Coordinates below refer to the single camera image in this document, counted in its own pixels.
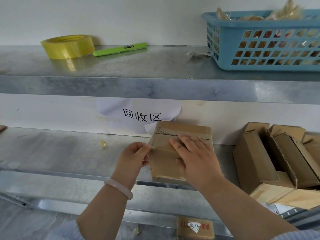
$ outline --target green utility knife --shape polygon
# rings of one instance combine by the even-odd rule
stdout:
[[[111,55],[111,54],[116,54],[116,53],[121,53],[121,52],[126,52],[126,51],[139,50],[139,49],[143,49],[146,47],[147,47],[146,43],[137,43],[137,44],[130,44],[130,45],[121,46],[121,47],[96,50],[92,54],[94,56],[106,56],[106,55]]]

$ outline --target white bangle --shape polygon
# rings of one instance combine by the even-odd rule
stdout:
[[[108,184],[111,185],[112,187],[116,188],[117,190],[121,191],[126,197],[128,197],[128,200],[131,200],[134,195],[133,193],[128,190],[125,186],[123,186],[122,184],[120,184],[119,182],[113,180],[113,179],[107,179],[104,184]]]

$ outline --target forearm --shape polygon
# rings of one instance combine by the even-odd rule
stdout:
[[[211,180],[200,192],[237,240],[270,240],[297,231],[223,177]]]
[[[115,239],[128,198],[118,189],[105,185],[78,217],[80,232],[86,240]]]

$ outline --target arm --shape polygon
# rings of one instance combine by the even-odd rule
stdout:
[[[150,146],[130,144],[120,155],[111,179],[132,190],[141,167],[149,164]],[[121,191],[105,185],[78,217],[81,235],[86,240],[115,239],[128,198]]]
[[[171,139],[181,173],[209,202],[237,240],[270,240],[297,231],[290,223],[263,207],[222,174],[214,150],[201,138],[179,135],[183,147]]]

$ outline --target left hand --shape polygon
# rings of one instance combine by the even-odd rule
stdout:
[[[147,154],[150,149],[150,145],[142,142],[128,145],[121,153],[111,179],[132,190],[140,169],[149,165]]]

